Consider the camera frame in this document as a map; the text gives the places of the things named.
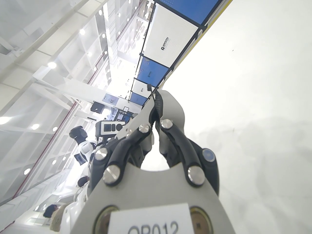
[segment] ceiling light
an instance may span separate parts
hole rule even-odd
[[[24,170],[24,175],[27,175],[30,172],[30,168]]]
[[[0,117],[0,125],[6,124],[11,117]]]
[[[34,125],[31,126],[31,128],[32,128],[33,130],[35,130],[35,129],[39,128],[39,126],[40,126],[39,124],[34,124]]]
[[[53,61],[48,63],[48,67],[51,68],[51,69],[55,69],[56,66],[57,66],[57,64],[55,62],[53,62]]]

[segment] person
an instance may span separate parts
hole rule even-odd
[[[88,176],[83,176],[78,180],[78,187],[83,187],[89,181]]]
[[[51,218],[50,230],[54,232],[60,231],[60,224],[62,222],[64,210],[70,204],[71,203],[67,203],[60,207],[55,204],[51,204],[46,208],[43,216],[46,218]]]
[[[49,205],[45,212],[43,213],[43,217],[45,218],[51,218],[53,213],[58,209],[58,206],[56,204]]]

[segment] ceiling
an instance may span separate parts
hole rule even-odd
[[[312,231],[310,1],[234,0],[163,87],[216,153],[236,233]]]
[[[72,154],[77,146],[69,138],[69,130],[79,125],[86,130],[94,128],[93,122],[76,116],[78,111],[89,114],[90,104],[33,83],[32,74],[53,61],[54,70],[63,77],[106,89],[114,79],[112,71],[117,76],[118,67],[133,67],[126,60],[115,70],[111,67],[103,8],[94,13],[102,0],[89,0],[40,47],[31,48],[80,1],[0,0],[0,59],[9,65],[0,71],[0,93],[5,97],[0,102],[0,116],[10,118],[0,125],[0,206],[52,176],[64,179],[66,176],[58,173],[76,163]],[[145,0],[114,1],[116,38],[122,35],[119,47],[126,53],[136,42],[132,29],[138,25],[139,3]],[[30,56],[12,63],[24,51],[30,51]]]

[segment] white robot body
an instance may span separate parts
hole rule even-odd
[[[82,191],[78,194],[76,201],[66,207],[60,225],[60,234],[68,234],[71,232],[71,229],[75,225],[81,210],[88,200],[87,189],[88,184],[85,184],[82,187]]]
[[[82,158],[89,163],[90,161],[90,156],[96,147],[96,141],[83,141],[78,145],[78,150],[80,154],[82,155]]]

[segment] humanoid robot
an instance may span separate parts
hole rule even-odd
[[[67,207],[61,234],[235,234],[218,198],[214,153],[184,135],[183,109],[167,91],[155,90],[152,98],[95,149],[90,181]],[[152,148],[154,124],[166,171],[140,169]]]
[[[78,144],[79,154],[75,155],[76,160],[80,163],[80,165],[89,163],[92,152],[97,147],[97,142],[95,140],[86,140],[88,135],[82,126],[74,127],[69,132],[69,136],[75,139]]]

